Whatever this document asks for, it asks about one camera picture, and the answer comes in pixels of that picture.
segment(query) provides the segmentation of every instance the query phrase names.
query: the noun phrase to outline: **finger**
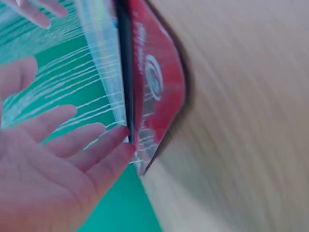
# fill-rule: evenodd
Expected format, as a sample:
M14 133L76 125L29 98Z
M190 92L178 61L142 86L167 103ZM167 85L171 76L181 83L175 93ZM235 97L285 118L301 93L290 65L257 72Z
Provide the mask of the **finger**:
M38 3L57 17L63 18L68 15L67 9L57 0L38 0Z
M18 6L16 0L5 0L4 2L32 23L42 28L50 27L49 17L47 17L43 12L41 12L36 6L31 4L30 2L22 0L20 2L20 6Z
M80 152L91 141L105 132L105 126L101 123L93 123L77 128L60 138L56 138L44 146L61 158L67 158Z
M68 161L82 172L88 171L92 166L107 157L129 135L125 126L111 129L100 140L90 146L86 151L69 157Z
M135 146L130 143L119 145L107 158L86 172L97 190L98 196L103 197L112 185L119 179L134 156Z
M35 57L27 57L0 66L0 96L4 100L26 89L33 82L38 70Z
M16 127L25 131L36 142L40 143L75 114L76 108L73 105L59 106L27 120Z

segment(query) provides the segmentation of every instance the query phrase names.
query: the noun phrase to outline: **red card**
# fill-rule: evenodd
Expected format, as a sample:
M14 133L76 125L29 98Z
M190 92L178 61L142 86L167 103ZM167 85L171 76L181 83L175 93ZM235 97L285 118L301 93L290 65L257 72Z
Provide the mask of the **red card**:
M144 0L130 0L133 28L135 166L147 170L185 102L184 72L175 44Z

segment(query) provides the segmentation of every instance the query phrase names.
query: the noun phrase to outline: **green surface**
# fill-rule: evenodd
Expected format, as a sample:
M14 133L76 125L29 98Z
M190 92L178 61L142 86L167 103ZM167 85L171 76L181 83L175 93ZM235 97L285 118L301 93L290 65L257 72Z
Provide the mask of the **green surface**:
M84 57L77 59L76 61L65 65L62 68L56 69L62 65L61 62L56 63L50 69L44 69L43 67L49 64L51 61L66 55L70 52L75 51L80 47L86 46L86 40L83 36L75 38L69 42L57 45L50 49L47 49L36 55L39 63L39 76L40 79L36 80L35 83L25 92L23 92L19 97L9 99L6 104L10 104L9 110L6 114L6 123L12 125L23 119L24 115L35 115L48 108L55 107L61 104L74 104L76 106L85 104L92 101L93 99L99 98L105 95L104 88L100 81L95 82L85 88L82 91L77 91L73 94L68 95L54 103L51 103L53 99L59 98L66 94L68 91L72 91L74 88L82 87L87 82L82 82L75 85L66 91L61 91L54 95L52 98L47 98L46 95L42 95L35 102L29 103L28 99L39 96L38 93L32 93L36 88L40 86L44 81L48 81L49 78L55 77L63 72L69 72L66 75L71 75L73 72L82 71L87 67L92 67L94 64L92 62L88 63L86 66L80 69L74 69L80 64L91 61L91 55L89 51L84 51ZM85 80L96 74L96 70L93 72L85 74L81 79L72 80L66 83L59 89L65 89L66 86L72 85L80 80ZM42 110L37 111L39 107L45 105L46 107ZM86 114L89 111L98 109L99 107L106 106L104 110L108 109L109 102L107 98L96 101L86 107L81 108L78 114L75 116L79 117ZM93 117L91 119L83 120L80 123L68 124L66 128L54 133L49 139L60 136L68 131L73 130L76 127L84 125L86 123L92 122L102 122L105 125L110 125L115 121L112 111L101 114L99 116ZM80 232L91 232L91 231L107 231L107 232L159 232L161 231L157 219L153 213L151 205L147 199L144 192L140 179L137 177L133 165L130 165L124 172L122 177L114 185L114 187L108 192L108 194L102 199L94 213L88 219L88 221L79 230Z

